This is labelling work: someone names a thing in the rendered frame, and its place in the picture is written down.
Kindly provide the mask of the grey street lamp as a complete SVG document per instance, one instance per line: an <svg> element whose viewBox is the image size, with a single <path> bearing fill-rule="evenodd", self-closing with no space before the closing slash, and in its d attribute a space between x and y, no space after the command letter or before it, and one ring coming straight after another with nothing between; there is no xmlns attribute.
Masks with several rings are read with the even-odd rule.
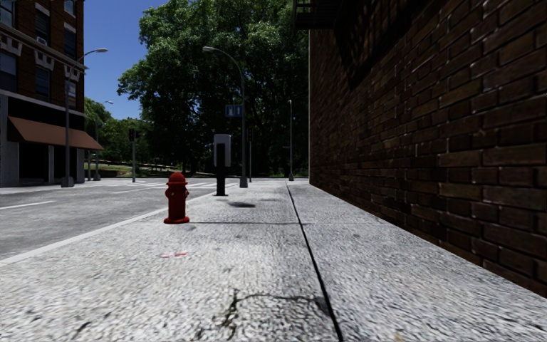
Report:
<svg viewBox="0 0 547 342"><path fill-rule="evenodd" d="M288 174L288 180L294 181L293 176L293 110L292 110L292 100L288 100L289 104L289 174Z"/></svg>
<svg viewBox="0 0 547 342"><path fill-rule="evenodd" d="M246 175L246 114L245 114L245 79L244 79L244 73L241 71L241 68L239 64L234 60L232 56L230 56L225 51L214 48L211 46L204 46L202 48L203 52L220 52L223 53L225 56L231 59L231 61L235 64L235 66L238 69L240 79L241 79L241 177L239 181L239 187L240 188L247 188L248 187L248 178Z"/></svg>
<svg viewBox="0 0 547 342"><path fill-rule="evenodd" d="M70 90L71 77L73 75L73 69L89 54L92 53L106 53L107 48L97 48L87 53L84 53L79 59L67 67L68 75L65 76L65 175L61 178L61 187L74 187L75 182L71 177L70 171L70 113L69 113L69 100L68 93Z"/></svg>

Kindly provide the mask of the red fire hydrant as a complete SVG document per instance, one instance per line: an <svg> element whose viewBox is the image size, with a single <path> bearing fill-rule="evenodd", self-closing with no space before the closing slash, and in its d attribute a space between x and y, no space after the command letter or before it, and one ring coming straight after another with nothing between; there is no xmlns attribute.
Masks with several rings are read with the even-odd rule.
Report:
<svg viewBox="0 0 547 342"><path fill-rule="evenodd" d="M186 215L186 199L189 191L185 176L181 172L174 172L166 183L165 196L168 198L168 217L164 219L165 224L188 223Z"/></svg>

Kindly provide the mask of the trees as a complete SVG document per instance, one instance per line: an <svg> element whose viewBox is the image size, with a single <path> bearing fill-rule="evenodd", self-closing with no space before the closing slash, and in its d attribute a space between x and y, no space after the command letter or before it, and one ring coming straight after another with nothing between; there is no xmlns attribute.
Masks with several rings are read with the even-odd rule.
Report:
<svg viewBox="0 0 547 342"><path fill-rule="evenodd" d="M253 131L252 175L289 174L289 104L293 172L308 174L308 37L293 28L292 0L87 0L96 28L88 45L85 129L99 137L104 160L174 165L187 175L215 171L213 137L228 134L229 172L241 172L241 79L247 129Z"/></svg>

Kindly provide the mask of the red brick building with awning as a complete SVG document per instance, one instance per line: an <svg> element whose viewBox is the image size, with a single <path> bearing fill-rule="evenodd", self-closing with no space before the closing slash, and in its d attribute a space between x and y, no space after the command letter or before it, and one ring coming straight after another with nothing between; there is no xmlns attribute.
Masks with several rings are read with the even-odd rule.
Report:
<svg viewBox="0 0 547 342"><path fill-rule="evenodd" d="M58 184L65 175L65 76L84 53L85 0L0 0L0 187ZM85 130L84 59L68 93L70 166L98 150Z"/></svg>

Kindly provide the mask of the white box on a post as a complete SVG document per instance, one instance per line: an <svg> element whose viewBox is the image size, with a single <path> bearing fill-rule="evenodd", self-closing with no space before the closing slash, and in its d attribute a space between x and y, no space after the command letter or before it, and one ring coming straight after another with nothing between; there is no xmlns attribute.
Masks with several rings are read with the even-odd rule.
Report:
<svg viewBox="0 0 547 342"><path fill-rule="evenodd" d="M214 166L217 168L216 196L226 196L226 169L231 164L231 136L228 134L214 135Z"/></svg>

